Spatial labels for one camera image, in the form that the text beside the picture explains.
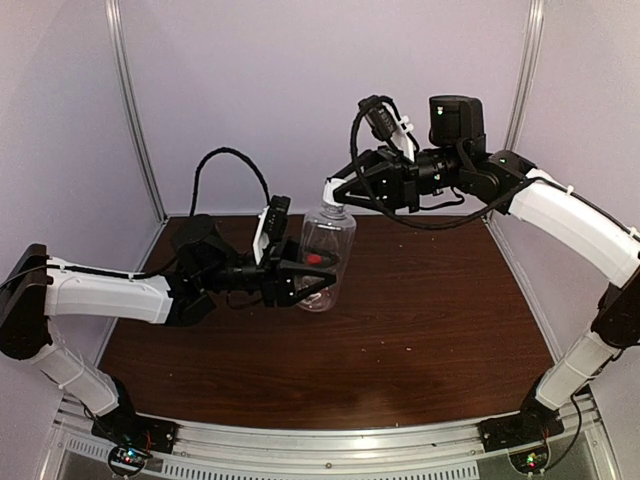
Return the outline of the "large clear plastic bottle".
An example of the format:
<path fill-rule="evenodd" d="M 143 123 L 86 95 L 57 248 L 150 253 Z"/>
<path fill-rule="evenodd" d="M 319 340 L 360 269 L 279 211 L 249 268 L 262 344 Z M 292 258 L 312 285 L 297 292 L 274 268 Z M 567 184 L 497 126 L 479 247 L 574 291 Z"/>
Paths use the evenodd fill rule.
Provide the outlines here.
<path fill-rule="evenodd" d="M 298 306 L 309 312 L 330 310 L 337 302 L 357 229 L 342 204 L 323 201 L 304 216 L 299 258 L 305 265 L 333 274 L 336 282 L 308 296 Z"/>

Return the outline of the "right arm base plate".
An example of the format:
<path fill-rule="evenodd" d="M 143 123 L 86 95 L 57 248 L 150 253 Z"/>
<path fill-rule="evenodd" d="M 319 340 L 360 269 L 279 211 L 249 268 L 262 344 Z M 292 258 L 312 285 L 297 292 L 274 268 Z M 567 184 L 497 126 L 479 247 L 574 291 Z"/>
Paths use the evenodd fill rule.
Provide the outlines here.
<path fill-rule="evenodd" d="M 549 439 L 565 431 L 556 417 L 540 419 L 522 412 L 492 417 L 478 424 L 486 453 L 505 450 L 511 466 L 520 474 L 542 473 L 550 464 Z"/>

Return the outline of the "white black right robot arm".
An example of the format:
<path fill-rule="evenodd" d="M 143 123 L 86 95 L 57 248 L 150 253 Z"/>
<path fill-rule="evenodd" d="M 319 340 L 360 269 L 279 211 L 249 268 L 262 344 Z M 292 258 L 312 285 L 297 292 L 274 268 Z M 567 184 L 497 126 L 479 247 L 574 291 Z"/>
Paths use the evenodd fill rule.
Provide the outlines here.
<path fill-rule="evenodd" d="M 408 117 L 384 95 L 361 100 L 350 130 L 350 162 L 327 179 L 324 196 L 377 211 L 417 230 L 453 229 L 497 211 L 549 234 L 595 266 L 608 280 L 589 330 L 532 386 L 511 416 L 519 440 L 535 440 L 558 411 L 603 368 L 639 343 L 639 235 L 556 182 L 511 150 L 486 149 L 479 99 L 439 95 L 429 100 L 431 148 L 421 149 Z M 484 208 L 444 223 L 398 216 L 421 210 L 424 195 L 455 188 Z"/>

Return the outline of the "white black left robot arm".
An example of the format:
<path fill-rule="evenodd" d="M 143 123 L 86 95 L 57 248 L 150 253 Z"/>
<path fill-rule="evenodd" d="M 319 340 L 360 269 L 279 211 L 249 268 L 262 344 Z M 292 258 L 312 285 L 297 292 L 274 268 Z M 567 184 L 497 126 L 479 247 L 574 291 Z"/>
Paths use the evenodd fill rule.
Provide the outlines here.
<path fill-rule="evenodd" d="M 56 339 L 49 319 L 88 315 L 187 327 L 214 310 L 213 294 L 231 292 L 258 294 L 266 307 L 296 305 L 334 285 L 337 276 L 321 263 L 299 262 L 286 225 L 286 215 L 263 213 L 252 252 L 240 254 L 212 216 L 196 215 L 172 237 L 169 264 L 149 273 L 76 265 L 32 244 L 1 285 L 1 352 L 35 365 L 121 443 L 133 444 L 144 424 L 126 388 Z"/>

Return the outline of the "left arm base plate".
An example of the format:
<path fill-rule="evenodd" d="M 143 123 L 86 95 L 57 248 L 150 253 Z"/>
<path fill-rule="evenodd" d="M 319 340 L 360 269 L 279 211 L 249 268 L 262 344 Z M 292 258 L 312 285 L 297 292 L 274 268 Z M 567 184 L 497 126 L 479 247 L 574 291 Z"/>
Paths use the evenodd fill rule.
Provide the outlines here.
<path fill-rule="evenodd" d="M 113 444 L 106 456 L 109 469 L 117 477 L 133 477 L 158 467 L 159 454 L 171 454 L 177 439 L 178 424 L 169 420 L 141 416 L 140 430 L 133 435 L 116 433 L 103 422 L 93 421 L 91 434 Z"/>

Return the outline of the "white bottle cap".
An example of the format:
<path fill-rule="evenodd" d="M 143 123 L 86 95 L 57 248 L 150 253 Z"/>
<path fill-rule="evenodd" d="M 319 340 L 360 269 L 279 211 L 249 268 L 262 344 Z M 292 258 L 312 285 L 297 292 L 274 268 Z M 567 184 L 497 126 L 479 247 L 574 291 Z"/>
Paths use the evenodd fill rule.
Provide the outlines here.
<path fill-rule="evenodd" d="M 331 205 L 333 207 L 341 207 L 343 203 L 340 202 L 337 198 L 337 189 L 343 186 L 346 183 L 344 179 L 330 177 L 328 178 L 323 187 L 322 193 L 322 201 L 327 205 Z"/>

